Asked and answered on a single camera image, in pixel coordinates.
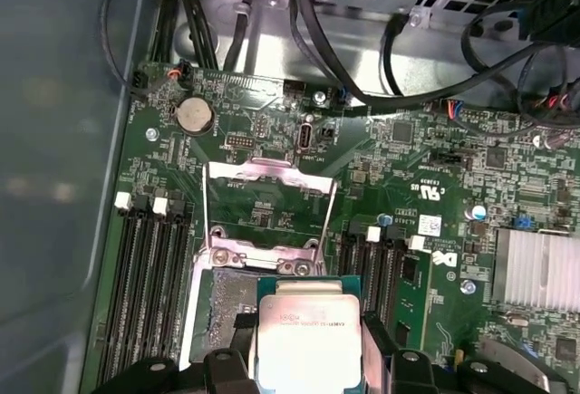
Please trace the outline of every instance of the ram slot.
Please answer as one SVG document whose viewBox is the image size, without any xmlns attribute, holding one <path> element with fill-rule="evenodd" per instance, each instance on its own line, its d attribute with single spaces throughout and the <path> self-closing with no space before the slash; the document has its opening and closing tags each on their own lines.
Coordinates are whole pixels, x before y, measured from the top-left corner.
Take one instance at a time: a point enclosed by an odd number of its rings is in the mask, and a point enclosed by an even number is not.
<svg viewBox="0 0 580 394">
<path fill-rule="evenodd" d="M 155 266 L 153 264 L 155 256 L 155 248 L 160 238 L 160 222 L 151 221 L 151 234 L 149 240 L 143 246 L 143 257 L 141 258 L 140 275 L 136 283 L 135 293 L 135 312 L 130 320 L 129 331 L 129 348 L 127 349 L 126 366 L 129 367 L 133 362 L 144 358 L 141 350 L 141 342 L 143 337 L 143 329 L 148 322 L 150 314 L 148 313 L 148 295 L 149 284 Z"/>
<path fill-rule="evenodd" d="M 179 343 L 179 339 L 175 338 L 176 325 L 178 321 L 179 297 L 181 296 L 181 288 L 183 285 L 183 270 L 185 265 L 186 252 L 188 248 L 188 232 L 187 225 L 175 225 L 173 239 L 172 253 L 168 263 L 168 284 L 166 301 L 167 305 L 163 313 L 163 323 L 161 324 L 160 336 L 160 356 L 168 356 L 174 350 L 172 346 L 174 343 Z"/>
<path fill-rule="evenodd" d="M 353 254 L 356 251 L 356 236 L 343 233 L 341 252 L 338 258 L 338 274 L 352 274 Z"/>
<path fill-rule="evenodd" d="M 369 245 L 366 251 L 365 268 L 361 273 L 362 278 L 362 308 L 365 311 L 374 311 L 376 305 L 377 288 L 380 284 L 377 281 L 377 273 L 380 268 L 377 265 L 377 247 Z"/>
<path fill-rule="evenodd" d="M 123 218 L 119 253 L 117 255 L 117 264 L 115 266 L 115 275 L 113 278 L 111 305 L 109 307 L 109 314 L 107 316 L 107 324 L 105 328 L 105 343 L 99 366 L 99 385 L 107 381 L 114 374 L 114 355 L 119 340 L 118 334 L 119 327 L 121 326 L 122 302 L 125 294 L 125 287 L 127 286 L 125 278 L 127 278 L 127 275 L 129 274 L 133 241 L 138 231 L 139 220 L 137 218 L 129 216 Z"/>
<path fill-rule="evenodd" d="M 388 250 L 384 257 L 381 273 L 381 292 L 379 294 L 378 311 L 381 320 L 387 329 L 392 325 L 392 313 L 397 296 L 397 272 L 401 270 L 403 252 L 397 250 Z"/>
<path fill-rule="evenodd" d="M 127 293 L 124 298 L 123 308 L 126 308 L 126 321 L 119 338 L 118 368 L 122 371 L 132 364 L 132 352 L 134 335 L 137 324 L 140 322 L 140 305 L 143 293 L 143 283 L 147 274 L 150 242 L 153 236 L 153 220 L 143 218 L 140 221 L 141 231 L 135 239 L 133 257 L 131 259 L 130 276 L 128 277 Z"/>
<path fill-rule="evenodd" d="M 353 252 L 353 273 L 357 275 L 362 275 L 364 268 L 366 267 L 366 241 L 362 235 L 356 236 L 356 244 L 354 245 Z"/>
<path fill-rule="evenodd" d="M 147 297 L 147 316 L 143 326 L 141 337 L 140 355 L 142 357 L 156 356 L 156 337 L 158 318 L 162 305 L 163 295 L 163 274 L 166 268 L 169 251 L 169 238 L 171 237 L 171 224 L 159 224 L 159 232 L 153 249 L 153 268 L 149 281 Z"/>
</svg>

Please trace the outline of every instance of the green circuit board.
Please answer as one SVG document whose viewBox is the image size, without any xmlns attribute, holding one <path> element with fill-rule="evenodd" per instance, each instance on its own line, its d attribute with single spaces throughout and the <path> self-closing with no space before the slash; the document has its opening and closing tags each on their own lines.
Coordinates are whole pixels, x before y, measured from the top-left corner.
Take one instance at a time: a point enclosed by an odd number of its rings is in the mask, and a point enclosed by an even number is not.
<svg viewBox="0 0 580 394">
<path fill-rule="evenodd" d="M 146 64 L 141 69 L 155 79 L 166 75 L 169 67 Z M 320 102 L 316 105 L 317 92 L 324 94 L 322 107 Z M 174 115 L 176 106 L 191 95 L 202 98 L 215 111 L 210 130 L 199 136 L 184 133 Z M 347 239 L 349 232 L 354 226 L 362 230 L 377 226 L 379 215 L 392 218 L 401 238 L 425 237 L 424 249 L 431 254 L 409 251 L 401 259 L 385 320 L 406 347 L 421 349 L 434 362 L 452 366 L 455 350 L 471 351 L 481 335 L 517 347 L 526 345 L 578 389 L 580 360 L 570 351 L 578 350 L 579 314 L 498 303 L 492 299 L 492 285 L 499 228 L 511 228 L 515 218 L 525 217 L 533 224 L 529 232 L 575 232 L 580 213 L 580 137 L 574 135 L 564 147 L 552 150 L 542 147 L 546 135 L 542 130 L 516 141 L 484 139 L 453 125 L 447 108 L 440 108 L 439 103 L 425 111 L 353 118 L 336 104 L 339 96 L 339 91 L 301 82 L 194 70 L 186 90 L 169 82 L 147 100 L 132 102 L 116 191 L 150 202 L 157 196 L 167 197 L 184 201 L 186 206 L 185 219 L 179 223 L 187 228 L 187 237 L 180 237 L 185 252 L 175 270 L 179 289 L 172 333 L 178 339 L 166 354 L 179 355 L 191 263 L 203 243 L 203 165 L 208 161 L 240 165 L 251 158 L 278 159 L 304 174 L 333 178 L 337 183 L 322 248 L 328 274 L 369 274 L 373 267 L 368 264 L 354 266 L 356 260 L 351 260 L 345 268 L 342 263 L 352 243 Z M 518 117 L 504 113 L 464 110 L 462 119 L 484 130 L 520 127 Z M 303 143 L 305 124 L 310 130 Z M 148 129 L 157 131 L 154 140 L 146 139 Z M 212 181 L 209 193 L 213 223 L 223 226 L 228 236 L 263 247 L 301 247 L 319 236 L 329 205 L 328 197 L 263 178 Z M 468 220 L 466 211 L 477 205 L 487 209 L 487 217 Z M 114 330 L 107 323 L 115 311 L 111 294 L 126 226 L 123 220 L 113 213 L 83 392 L 107 379 L 99 374 L 112 339 L 106 330 Z M 169 245 L 178 232 L 171 226 Z M 153 237 L 143 238 L 149 238 L 153 247 L 161 237 L 160 232 L 151 233 Z M 442 257 L 437 262 L 435 253 Z M 147 268 L 144 272 L 143 278 L 153 275 Z M 231 306 L 233 313 L 255 310 L 255 281 L 260 274 L 218 268 L 204 272 L 192 359 L 201 359 L 208 348 L 223 341 L 212 342 L 212 335 L 221 332 L 227 338 L 232 332 L 226 326 L 232 322 L 231 316 L 219 316 L 218 327 L 212 321 L 218 317 L 218 306 Z M 233 282 L 221 283 L 224 278 Z M 375 272 L 373 280 L 378 285 L 366 286 L 379 287 L 376 299 L 380 301 L 384 278 Z M 462 290 L 466 280 L 475 284 L 474 293 Z M 229 300 L 223 301 L 227 293 Z M 222 299 L 220 305 L 216 305 L 218 299 Z M 143 317 L 147 311 L 136 313 Z M 523 314 L 527 324 L 510 322 L 506 316 L 510 313 Z M 568 341 L 567 354 L 558 349 L 564 347 L 560 344 L 563 339 Z M 135 359 L 139 353 L 134 352 Z"/>
</svg>

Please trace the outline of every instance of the usb port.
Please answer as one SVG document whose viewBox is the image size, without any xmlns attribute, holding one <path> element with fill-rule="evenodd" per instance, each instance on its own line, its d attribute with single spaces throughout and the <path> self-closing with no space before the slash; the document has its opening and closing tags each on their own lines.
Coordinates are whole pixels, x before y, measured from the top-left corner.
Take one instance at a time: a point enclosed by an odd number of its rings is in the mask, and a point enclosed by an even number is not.
<svg viewBox="0 0 580 394">
<path fill-rule="evenodd" d="M 302 124 L 300 126 L 300 132 L 298 133 L 298 147 L 301 149 L 309 149 L 311 140 L 312 140 L 312 125 Z"/>
</svg>

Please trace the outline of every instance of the motherboard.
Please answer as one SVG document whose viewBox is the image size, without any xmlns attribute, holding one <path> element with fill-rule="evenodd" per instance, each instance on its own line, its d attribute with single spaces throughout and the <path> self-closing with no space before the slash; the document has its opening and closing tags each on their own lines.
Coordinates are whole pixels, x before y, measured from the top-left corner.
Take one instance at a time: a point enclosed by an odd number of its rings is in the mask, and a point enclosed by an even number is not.
<svg viewBox="0 0 580 394">
<path fill-rule="evenodd" d="M 580 137 L 483 138 L 446 102 L 372 117 L 350 104 L 199 69 L 133 99 L 82 392 L 145 356 L 203 360 L 256 311 L 257 278 L 319 274 L 360 275 L 362 309 L 443 367 L 493 339 L 578 390 Z"/>
</svg>

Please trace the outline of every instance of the silver heatsink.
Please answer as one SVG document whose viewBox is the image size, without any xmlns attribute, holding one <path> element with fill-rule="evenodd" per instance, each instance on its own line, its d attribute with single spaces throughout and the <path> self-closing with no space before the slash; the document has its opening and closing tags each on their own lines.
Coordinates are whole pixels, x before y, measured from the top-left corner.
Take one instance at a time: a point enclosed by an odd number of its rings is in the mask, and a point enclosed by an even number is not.
<svg viewBox="0 0 580 394">
<path fill-rule="evenodd" d="M 579 312 L 579 273 L 580 239 L 498 231 L 494 300 Z"/>
</svg>

